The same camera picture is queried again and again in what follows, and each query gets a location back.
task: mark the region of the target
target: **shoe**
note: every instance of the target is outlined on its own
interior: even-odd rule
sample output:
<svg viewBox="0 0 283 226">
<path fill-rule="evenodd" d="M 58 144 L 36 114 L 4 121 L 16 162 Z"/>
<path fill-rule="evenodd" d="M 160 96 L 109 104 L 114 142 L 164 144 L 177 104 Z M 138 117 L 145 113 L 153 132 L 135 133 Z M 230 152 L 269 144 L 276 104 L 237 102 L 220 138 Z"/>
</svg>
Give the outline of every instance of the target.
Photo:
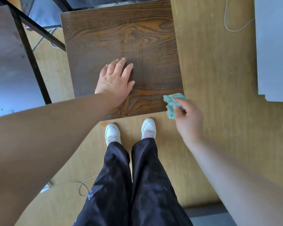
<svg viewBox="0 0 283 226">
<path fill-rule="evenodd" d="M 155 122 L 151 118 L 144 120 L 141 126 L 141 139 L 144 138 L 154 138 L 156 137 L 156 127 Z"/>
<path fill-rule="evenodd" d="M 116 124 L 109 124 L 106 127 L 105 131 L 105 139 L 106 139 L 106 144 L 107 146 L 111 142 L 118 142 L 121 143 L 121 132 L 119 131 L 119 128 L 117 127 Z"/>
</svg>

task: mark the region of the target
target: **green cloth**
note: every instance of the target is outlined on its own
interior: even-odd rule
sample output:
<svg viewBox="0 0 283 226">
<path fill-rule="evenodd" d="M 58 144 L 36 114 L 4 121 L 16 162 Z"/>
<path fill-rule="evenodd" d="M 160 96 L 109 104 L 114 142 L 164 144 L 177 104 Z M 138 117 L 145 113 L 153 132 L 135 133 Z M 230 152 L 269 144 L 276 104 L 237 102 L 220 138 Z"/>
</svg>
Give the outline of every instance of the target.
<svg viewBox="0 0 283 226">
<path fill-rule="evenodd" d="M 169 119 L 175 119 L 175 114 L 174 114 L 173 106 L 179 106 L 180 108 L 182 108 L 182 106 L 179 105 L 178 102 L 176 102 L 174 100 L 174 98 L 178 98 L 178 99 L 182 99 L 182 100 L 188 100 L 181 93 L 175 93 L 175 94 L 171 94 L 171 95 L 164 95 L 164 101 L 166 103 L 168 103 L 168 105 L 166 106 L 166 108 L 167 108 L 166 114 L 168 115 Z"/>
</svg>

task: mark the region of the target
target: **finger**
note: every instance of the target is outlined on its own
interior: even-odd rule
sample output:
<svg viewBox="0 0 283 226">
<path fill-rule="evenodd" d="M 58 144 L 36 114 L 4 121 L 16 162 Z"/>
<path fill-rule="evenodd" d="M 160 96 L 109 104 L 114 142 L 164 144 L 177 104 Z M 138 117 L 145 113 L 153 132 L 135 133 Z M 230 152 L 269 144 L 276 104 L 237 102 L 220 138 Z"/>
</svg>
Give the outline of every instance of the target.
<svg viewBox="0 0 283 226">
<path fill-rule="evenodd" d="M 124 78 L 126 81 L 129 80 L 129 77 L 130 77 L 130 73 L 131 73 L 131 71 L 132 71 L 132 68 L 133 68 L 133 64 L 130 63 L 128 66 L 126 66 L 126 68 L 125 68 L 124 71 L 123 71 L 122 78 Z"/>
<path fill-rule="evenodd" d="M 174 109 L 174 114 L 175 114 L 175 119 L 184 117 L 184 114 L 181 111 L 181 108 L 179 106 L 173 106 Z"/>
<path fill-rule="evenodd" d="M 107 74 L 108 75 L 113 74 L 115 66 L 117 65 L 118 62 L 119 62 L 119 60 L 117 59 L 117 60 L 113 61 L 112 63 L 110 63 L 108 65 L 108 69 L 107 69 Z"/>
<path fill-rule="evenodd" d="M 135 81 L 130 81 L 128 84 L 127 84 L 127 93 L 129 94 L 133 88 L 135 84 Z"/>
<path fill-rule="evenodd" d="M 106 66 L 101 70 L 100 76 L 105 76 L 107 73 L 107 69 L 108 69 L 108 64 L 106 64 Z"/>
<path fill-rule="evenodd" d="M 192 112 L 193 110 L 197 109 L 197 105 L 194 101 L 192 100 L 182 100 L 178 98 L 174 98 L 178 104 L 180 104 L 187 113 Z"/>
<path fill-rule="evenodd" d="M 122 59 L 117 63 L 117 65 L 115 66 L 115 69 L 114 69 L 113 74 L 115 74 L 115 75 L 117 75 L 117 76 L 121 76 L 121 74 L 122 74 L 122 69 L 124 68 L 125 62 L 126 62 L 126 59 L 125 59 L 125 58 L 122 58 Z"/>
</svg>

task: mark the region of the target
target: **pant leg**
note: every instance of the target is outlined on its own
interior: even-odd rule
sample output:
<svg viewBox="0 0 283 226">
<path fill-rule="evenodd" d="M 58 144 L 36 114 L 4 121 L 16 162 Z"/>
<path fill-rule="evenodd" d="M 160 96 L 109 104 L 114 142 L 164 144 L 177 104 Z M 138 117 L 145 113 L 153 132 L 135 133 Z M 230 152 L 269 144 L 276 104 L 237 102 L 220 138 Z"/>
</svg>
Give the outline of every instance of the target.
<svg viewBox="0 0 283 226">
<path fill-rule="evenodd" d="M 129 162 L 129 153 L 120 143 L 108 145 L 104 166 L 74 226 L 129 225 L 132 190 Z"/>
<path fill-rule="evenodd" d="M 132 169 L 132 226 L 192 225 L 158 159 L 153 138 L 133 146 Z"/>
</svg>

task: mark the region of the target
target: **light wooden floor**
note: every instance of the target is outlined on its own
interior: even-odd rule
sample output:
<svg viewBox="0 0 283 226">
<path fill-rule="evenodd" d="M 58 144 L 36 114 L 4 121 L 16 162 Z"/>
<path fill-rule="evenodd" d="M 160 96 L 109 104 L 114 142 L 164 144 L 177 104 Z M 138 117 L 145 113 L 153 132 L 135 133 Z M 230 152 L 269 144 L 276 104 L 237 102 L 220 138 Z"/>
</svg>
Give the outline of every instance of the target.
<svg viewBox="0 0 283 226">
<path fill-rule="evenodd" d="M 19 0 L 11 1 L 19 6 Z M 230 33 L 223 27 L 225 0 L 171 1 L 185 95 L 203 111 L 207 137 L 248 168 L 283 186 L 283 103 L 266 102 L 257 94 L 254 23 Z M 228 27 L 243 26 L 254 17 L 253 8 L 253 0 L 229 0 Z M 39 37 L 34 32 L 28 36 L 32 44 Z M 61 30 L 55 36 L 63 40 Z M 35 56 L 53 102 L 73 98 L 66 53 L 43 40 Z M 218 201 L 165 112 L 100 122 L 52 182 L 83 181 L 98 174 L 106 151 L 105 126 L 115 122 L 130 151 L 147 117 L 156 122 L 159 158 L 180 204 Z M 86 185 L 90 188 L 93 182 Z M 17 226 L 71 225 L 85 202 L 77 188 L 70 184 L 39 194 Z"/>
</svg>

